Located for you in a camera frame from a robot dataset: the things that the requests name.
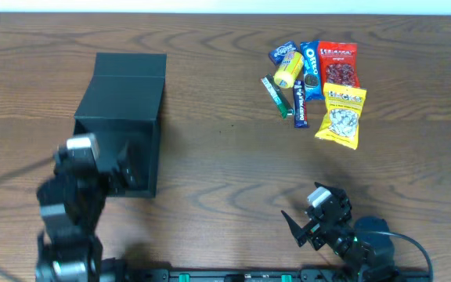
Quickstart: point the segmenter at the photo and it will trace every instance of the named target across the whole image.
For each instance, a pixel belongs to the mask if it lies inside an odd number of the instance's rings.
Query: red bag
[[[356,43],[319,42],[321,81],[338,85],[359,87],[356,73]]]

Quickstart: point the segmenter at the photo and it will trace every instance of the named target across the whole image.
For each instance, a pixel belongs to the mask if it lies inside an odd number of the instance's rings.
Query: yellow can
[[[289,51],[283,58],[280,68],[274,74],[274,82],[281,88],[294,87],[295,79],[304,66],[304,57],[297,51]]]

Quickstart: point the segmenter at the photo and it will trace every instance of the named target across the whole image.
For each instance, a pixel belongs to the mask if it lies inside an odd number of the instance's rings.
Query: yellow cylindrical package
[[[302,57],[302,54],[289,51],[274,74],[274,82],[281,88],[294,87],[295,79],[297,79],[303,66],[304,57]]]
[[[325,83],[323,87],[327,114],[317,138],[332,140],[356,150],[358,147],[358,119],[365,103],[366,90]]]

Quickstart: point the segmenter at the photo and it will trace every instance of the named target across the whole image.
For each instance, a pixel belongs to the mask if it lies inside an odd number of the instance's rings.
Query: blue wrapper
[[[287,42],[280,47],[274,49],[273,51],[269,52],[269,58],[271,59],[272,63],[275,65],[279,65],[282,61],[285,55],[289,51],[297,51],[297,46],[295,45],[295,42]]]
[[[295,128],[308,128],[307,115],[305,113],[304,82],[295,81],[294,84],[295,103]]]
[[[318,41],[302,42],[301,52],[304,56],[305,100],[325,99],[319,72]]]

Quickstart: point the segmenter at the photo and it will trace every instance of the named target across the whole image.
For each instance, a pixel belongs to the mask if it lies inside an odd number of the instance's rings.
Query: blue candy bar
[[[295,42],[293,41],[287,42],[281,45],[280,47],[274,49],[273,51],[269,52],[269,58],[271,59],[272,63],[274,63],[275,65],[279,65],[289,51],[297,51],[297,46],[295,45]]]
[[[295,81],[294,84],[295,103],[295,128],[308,128],[307,114],[305,113],[304,82]]]
[[[301,52],[304,56],[305,100],[325,99],[319,72],[318,41],[302,42]]]

